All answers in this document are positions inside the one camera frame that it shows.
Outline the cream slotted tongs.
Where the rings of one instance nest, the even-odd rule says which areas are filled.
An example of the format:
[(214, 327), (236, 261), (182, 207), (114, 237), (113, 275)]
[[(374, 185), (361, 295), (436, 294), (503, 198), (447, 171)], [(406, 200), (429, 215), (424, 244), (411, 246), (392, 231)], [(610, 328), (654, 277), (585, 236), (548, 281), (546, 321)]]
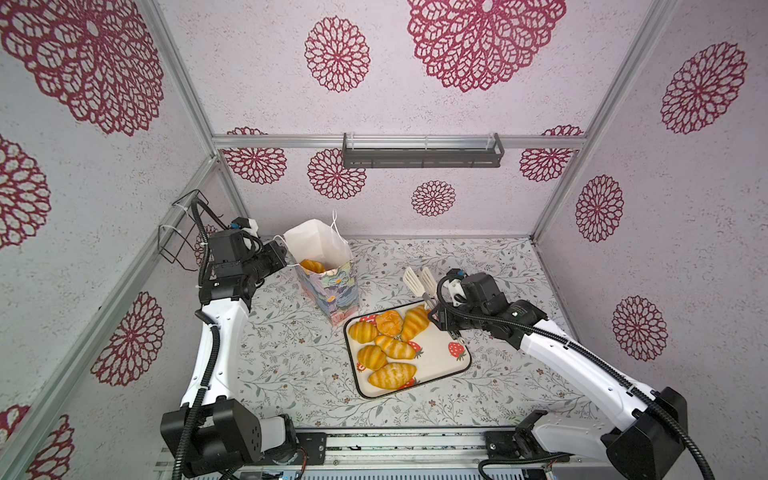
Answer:
[(423, 267), (419, 273), (407, 267), (403, 274), (403, 281), (416, 297), (423, 300), (428, 310), (438, 305), (437, 281), (428, 267)]

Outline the long braided bread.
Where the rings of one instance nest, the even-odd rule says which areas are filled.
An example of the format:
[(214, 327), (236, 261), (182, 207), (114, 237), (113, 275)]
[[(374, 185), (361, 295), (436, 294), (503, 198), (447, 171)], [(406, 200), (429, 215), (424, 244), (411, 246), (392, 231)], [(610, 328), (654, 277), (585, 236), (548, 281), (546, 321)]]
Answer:
[(308, 272), (314, 273), (314, 274), (323, 274), (327, 271), (325, 265), (321, 262), (305, 259), (302, 260), (299, 265)]

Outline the floral paper bag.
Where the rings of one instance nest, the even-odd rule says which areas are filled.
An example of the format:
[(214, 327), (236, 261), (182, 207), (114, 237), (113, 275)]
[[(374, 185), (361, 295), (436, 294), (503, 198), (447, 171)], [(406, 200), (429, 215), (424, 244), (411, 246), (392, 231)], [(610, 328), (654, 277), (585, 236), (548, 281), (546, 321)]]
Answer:
[[(274, 239), (287, 248), (290, 257), (288, 265), (296, 270), (304, 292), (333, 326), (357, 314), (359, 288), (356, 265), (350, 243), (338, 228), (336, 210), (332, 211), (330, 224), (310, 219), (282, 235), (275, 235)], [(323, 263), (327, 271), (323, 274), (305, 271), (299, 265), (305, 259)]]

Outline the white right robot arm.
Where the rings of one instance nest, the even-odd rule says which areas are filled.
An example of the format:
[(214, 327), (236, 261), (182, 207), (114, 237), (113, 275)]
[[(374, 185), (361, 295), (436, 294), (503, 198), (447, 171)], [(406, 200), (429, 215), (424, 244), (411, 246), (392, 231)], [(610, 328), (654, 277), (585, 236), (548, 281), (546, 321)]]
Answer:
[(687, 401), (620, 372), (567, 335), (527, 300), (510, 302), (487, 273), (452, 269), (423, 295), (429, 318), (452, 335), (483, 330), (553, 370), (607, 418), (572, 420), (536, 410), (517, 426), (486, 435), (482, 478), (491, 465), (544, 467), (582, 457), (606, 462), (626, 479), (661, 479), (689, 452), (705, 479), (715, 474), (688, 432)]

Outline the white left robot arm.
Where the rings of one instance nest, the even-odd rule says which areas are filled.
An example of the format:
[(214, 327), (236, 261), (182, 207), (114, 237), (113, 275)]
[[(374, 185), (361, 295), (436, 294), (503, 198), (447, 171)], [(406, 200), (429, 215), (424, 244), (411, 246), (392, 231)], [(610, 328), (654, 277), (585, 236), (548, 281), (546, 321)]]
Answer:
[(287, 250), (263, 241), (250, 218), (208, 232), (201, 216), (213, 211), (198, 197), (190, 200), (189, 211), (203, 247), (194, 313), (202, 333), (187, 390), (179, 408), (162, 416), (160, 432), (173, 455), (172, 478), (218, 473), (232, 479), (244, 466), (286, 464), (301, 452), (288, 415), (261, 419), (235, 397), (242, 328), (256, 292), (287, 266)]

